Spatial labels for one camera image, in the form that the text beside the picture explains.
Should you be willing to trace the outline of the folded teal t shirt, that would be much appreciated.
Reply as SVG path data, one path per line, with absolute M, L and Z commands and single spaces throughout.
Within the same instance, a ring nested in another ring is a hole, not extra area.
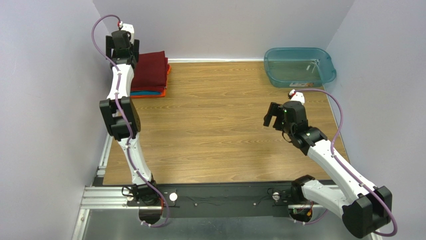
M 132 91 L 130 93 L 132 97 L 135 98 L 144 98 L 144 97 L 150 97 L 150 96 L 164 96 L 165 92 L 163 91 L 151 91 L 151 90 L 139 90 L 139 91 Z

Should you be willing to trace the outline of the teal plastic bin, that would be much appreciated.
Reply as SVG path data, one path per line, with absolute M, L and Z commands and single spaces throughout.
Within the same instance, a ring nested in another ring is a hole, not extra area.
M 317 47 L 275 47 L 264 54 L 265 73 L 276 88 L 318 88 L 337 77 L 331 56 Z

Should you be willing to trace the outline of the maroon t shirt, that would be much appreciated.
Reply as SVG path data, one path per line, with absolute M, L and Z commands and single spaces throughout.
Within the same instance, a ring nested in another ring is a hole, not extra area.
M 169 72 L 165 51 L 142 53 L 131 82 L 131 92 L 163 92 L 167 87 Z

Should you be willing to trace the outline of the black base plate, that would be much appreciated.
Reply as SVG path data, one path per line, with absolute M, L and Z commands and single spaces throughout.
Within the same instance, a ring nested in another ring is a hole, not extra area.
M 147 185 L 94 185 L 123 199 L 121 206 L 136 208 L 138 219 L 152 227 L 167 226 L 175 219 L 295 217 L 312 219 L 316 204 L 302 196 L 298 181 L 170 183 Z

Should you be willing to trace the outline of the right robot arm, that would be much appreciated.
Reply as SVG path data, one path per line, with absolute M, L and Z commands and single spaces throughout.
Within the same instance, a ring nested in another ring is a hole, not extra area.
M 291 198 L 297 203 L 312 201 L 340 217 L 346 229 L 356 238 L 364 238 L 392 222 L 392 193 L 377 187 L 359 174 L 335 150 L 327 136 L 309 125 L 302 102 L 271 102 L 263 125 L 289 137 L 290 143 L 316 162 L 339 189 L 325 186 L 313 176 L 305 175 L 291 183 Z

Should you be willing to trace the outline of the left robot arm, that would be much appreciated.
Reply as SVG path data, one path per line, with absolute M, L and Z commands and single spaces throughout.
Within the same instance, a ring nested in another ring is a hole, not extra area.
M 114 31 L 105 38 L 105 56 L 110 62 L 113 80 L 107 99 L 99 108 L 107 132 L 121 147 L 131 174 L 131 185 L 126 197 L 147 206 L 160 200 L 156 181 L 148 168 L 140 145 L 141 122 L 131 99 L 131 83 L 138 63 L 137 41 L 124 29 Z

